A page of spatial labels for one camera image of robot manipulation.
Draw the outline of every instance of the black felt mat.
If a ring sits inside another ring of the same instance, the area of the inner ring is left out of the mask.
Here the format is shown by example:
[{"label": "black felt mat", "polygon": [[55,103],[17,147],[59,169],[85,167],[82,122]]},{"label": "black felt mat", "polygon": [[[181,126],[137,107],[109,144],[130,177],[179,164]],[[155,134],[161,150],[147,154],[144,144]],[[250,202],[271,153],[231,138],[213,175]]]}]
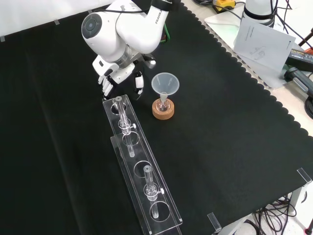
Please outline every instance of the black felt mat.
[{"label": "black felt mat", "polygon": [[[1,234],[141,231],[111,147],[91,65],[96,55],[81,36],[86,15],[0,44],[0,172],[7,185]],[[182,5],[166,23],[171,41],[153,53],[157,67],[145,69],[144,94],[132,104],[183,219],[182,233],[207,235],[214,231],[207,214],[214,212],[223,227],[304,185],[296,170],[313,176],[313,141]],[[151,113],[157,95],[150,82],[159,72],[180,81],[168,121]],[[132,82],[115,94],[131,96]]]}]

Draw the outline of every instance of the clear acrylic holder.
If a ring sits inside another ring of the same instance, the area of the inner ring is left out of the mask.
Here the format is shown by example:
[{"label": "clear acrylic holder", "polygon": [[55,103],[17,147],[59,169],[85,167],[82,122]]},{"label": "clear acrylic holder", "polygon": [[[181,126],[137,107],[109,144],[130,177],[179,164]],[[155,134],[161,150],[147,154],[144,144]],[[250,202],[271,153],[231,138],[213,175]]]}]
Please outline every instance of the clear acrylic holder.
[{"label": "clear acrylic holder", "polygon": [[103,102],[111,142],[145,235],[180,235],[181,216],[127,95]]}]

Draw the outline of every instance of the black tool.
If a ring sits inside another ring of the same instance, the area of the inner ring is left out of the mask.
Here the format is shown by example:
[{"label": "black tool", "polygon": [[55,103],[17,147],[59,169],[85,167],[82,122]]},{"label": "black tool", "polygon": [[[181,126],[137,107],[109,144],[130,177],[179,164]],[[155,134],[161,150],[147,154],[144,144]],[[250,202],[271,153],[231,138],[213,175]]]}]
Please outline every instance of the black tool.
[{"label": "black tool", "polygon": [[311,33],[309,33],[308,36],[306,36],[306,38],[299,43],[299,46],[303,46],[305,41],[308,41],[311,37],[313,37],[313,28],[311,29]]},{"label": "black tool", "polygon": [[313,230],[313,219],[311,221],[310,226],[305,230],[305,234],[311,235],[312,234],[312,230]]},{"label": "black tool", "polygon": [[307,98],[304,107],[309,117],[313,119],[313,81],[295,67],[286,71],[285,80],[293,80],[304,93],[308,94],[309,97]]},{"label": "black tool", "polygon": [[304,51],[291,49],[286,64],[302,71],[313,72],[313,55]]}]

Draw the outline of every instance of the plastic funnel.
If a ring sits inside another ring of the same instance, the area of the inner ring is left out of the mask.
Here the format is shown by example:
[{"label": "plastic funnel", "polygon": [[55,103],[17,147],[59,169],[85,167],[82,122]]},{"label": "plastic funnel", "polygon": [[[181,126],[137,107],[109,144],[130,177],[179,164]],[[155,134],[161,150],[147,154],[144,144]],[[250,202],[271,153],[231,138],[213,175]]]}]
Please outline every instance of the plastic funnel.
[{"label": "plastic funnel", "polygon": [[168,72],[162,72],[154,76],[151,82],[153,90],[160,95],[172,95],[179,88],[178,79]]}]

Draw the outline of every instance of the acrylic clip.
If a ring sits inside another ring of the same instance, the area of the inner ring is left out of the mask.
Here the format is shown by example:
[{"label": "acrylic clip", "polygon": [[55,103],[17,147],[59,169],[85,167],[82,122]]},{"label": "acrylic clip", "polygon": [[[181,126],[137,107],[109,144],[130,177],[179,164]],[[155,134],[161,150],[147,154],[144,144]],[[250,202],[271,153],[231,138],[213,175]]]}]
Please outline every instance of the acrylic clip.
[{"label": "acrylic clip", "polygon": [[300,168],[297,170],[298,173],[302,176],[302,178],[307,182],[305,185],[309,184],[312,182],[312,179],[310,178],[310,176],[304,171],[303,168]]},{"label": "acrylic clip", "polygon": [[220,223],[218,222],[217,218],[215,217],[214,213],[210,213],[207,215],[207,217],[209,217],[214,229],[215,229],[215,233],[218,233],[222,230],[222,227],[220,225]]}]

